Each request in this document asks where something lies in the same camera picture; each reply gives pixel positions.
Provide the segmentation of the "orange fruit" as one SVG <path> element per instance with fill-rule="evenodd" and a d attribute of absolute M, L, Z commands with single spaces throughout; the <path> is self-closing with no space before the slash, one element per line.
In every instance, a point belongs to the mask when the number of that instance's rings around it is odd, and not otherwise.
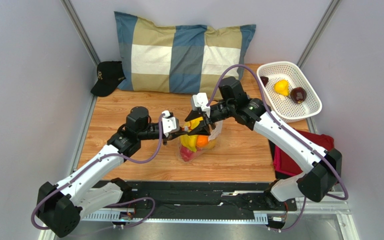
<path fill-rule="evenodd" d="M 209 144 L 209 137 L 206 135 L 198 135 L 196 138 L 195 146 L 197 148 L 205 148 Z"/>

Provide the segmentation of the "yellow banana bunch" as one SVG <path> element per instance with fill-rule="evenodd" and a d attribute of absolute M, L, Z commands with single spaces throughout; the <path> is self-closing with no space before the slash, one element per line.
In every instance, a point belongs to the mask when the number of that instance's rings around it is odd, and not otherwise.
<path fill-rule="evenodd" d="M 196 127 L 199 124 L 200 120 L 202 120 L 201 117 L 199 117 L 198 119 L 194 119 L 192 121 L 186 122 L 183 125 L 184 130 L 190 131 L 191 129 L 193 129 L 194 127 Z M 180 137 L 180 143 L 182 146 L 188 148 L 189 150 L 191 150 L 193 152 L 197 152 L 198 149 L 201 149 L 199 147 L 196 147 L 197 136 L 198 135 L 192 135 L 192 136 L 182 135 Z"/>

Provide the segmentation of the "clear orange zip bag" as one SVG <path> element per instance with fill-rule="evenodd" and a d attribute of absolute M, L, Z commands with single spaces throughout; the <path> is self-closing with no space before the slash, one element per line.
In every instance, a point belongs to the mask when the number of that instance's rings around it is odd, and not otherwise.
<path fill-rule="evenodd" d="M 218 143 L 217 138 L 222 133 L 223 121 L 215 123 L 215 129 L 210 127 L 210 135 L 182 135 L 179 137 L 179 159 L 185 163 L 191 162 L 204 152 L 213 149 Z"/>

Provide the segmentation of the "red dragon fruit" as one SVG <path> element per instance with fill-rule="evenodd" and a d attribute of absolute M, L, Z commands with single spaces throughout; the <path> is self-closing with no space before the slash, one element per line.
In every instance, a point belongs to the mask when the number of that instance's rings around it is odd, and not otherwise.
<path fill-rule="evenodd" d="M 189 162 L 193 161 L 198 156 L 199 156 L 198 152 L 193 152 L 190 149 L 188 149 L 187 147 L 184 147 L 183 145 L 181 145 L 179 148 L 180 160 L 185 162 L 185 163 L 189 163 Z"/>

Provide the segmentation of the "yellow lemon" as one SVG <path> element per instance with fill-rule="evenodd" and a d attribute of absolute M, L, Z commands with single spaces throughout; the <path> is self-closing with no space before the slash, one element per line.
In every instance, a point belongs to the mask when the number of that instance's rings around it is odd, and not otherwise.
<path fill-rule="evenodd" d="M 282 96 L 288 97 L 290 95 L 289 82 L 282 79 L 274 84 L 273 90 Z"/>

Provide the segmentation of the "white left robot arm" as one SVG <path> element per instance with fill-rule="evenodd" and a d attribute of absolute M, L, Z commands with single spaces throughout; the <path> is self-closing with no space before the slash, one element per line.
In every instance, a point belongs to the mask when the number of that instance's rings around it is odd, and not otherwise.
<path fill-rule="evenodd" d="M 145 164 L 153 160 L 162 144 L 188 134 L 172 112 L 165 110 L 152 122 L 147 108 L 137 106 L 126 116 L 106 145 L 85 165 L 56 184 L 44 183 L 30 217 L 39 230 L 51 230 L 58 237 L 69 235 L 87 215 L 117 204 L 129 190 L 115 179 L 93 190 L 107 173 L 126 161 Z"/>

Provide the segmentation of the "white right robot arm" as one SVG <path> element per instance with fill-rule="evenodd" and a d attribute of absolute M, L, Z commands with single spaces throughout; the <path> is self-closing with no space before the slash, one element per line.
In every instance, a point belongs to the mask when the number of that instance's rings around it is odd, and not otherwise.
<path fill-rule="evenodd" d="M 264 200 L 274 208 L 289 199 L 306 197 L 320 202 L 335 184 L 345 187 L 341 179 L 342 154 L 335 148 L 326 150 L 286 124 L 259 98 L 250 98 L 234 77 L 221 80 L 218 89 L 222 100 L 210 105 L 205 92 L 191 98 L 192 110 L 186 118 L 202 120 L 190 135 L 210 135 L 215 124 L 228 118 L 248 127 L 278 146 L 300 167 L 302 172 L 287 179 L 277 179 L 264 191 Z"/>

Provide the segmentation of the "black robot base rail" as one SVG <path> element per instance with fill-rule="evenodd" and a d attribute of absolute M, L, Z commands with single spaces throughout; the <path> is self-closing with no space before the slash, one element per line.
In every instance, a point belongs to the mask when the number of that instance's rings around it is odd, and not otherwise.
<path fill-rule="evenodd" d="M 254 220 L 258 211 L 283 215 L 297 211 L 293 199 L 269 208 L 264 200 L 266 182 L 128 181 L 120 202 L 134 217 L 162 220 Z"/>

